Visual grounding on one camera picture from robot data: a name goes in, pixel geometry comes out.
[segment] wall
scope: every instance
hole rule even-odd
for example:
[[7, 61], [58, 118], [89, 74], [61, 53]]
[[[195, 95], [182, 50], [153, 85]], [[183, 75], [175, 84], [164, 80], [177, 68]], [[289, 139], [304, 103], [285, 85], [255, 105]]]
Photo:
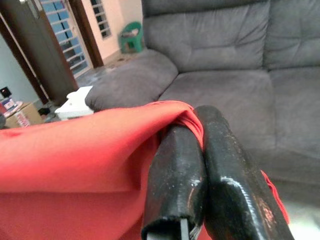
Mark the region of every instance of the wall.
[[125, 24], [119, 0], [102, 0], [102, 2], [111, 29], [111, 36], [105, 39], [101, 36], [90, 0], [82, 0], [96, 44], [104, 60], [119, 51], [118, 35], [125, 27]]
[[138, 21], [142, 23], [141, 0], [119, 0], [124, 24]]
[[16, 101], [35, 102], [39, 98], [0, 34], [0, 89], [8, 87]]

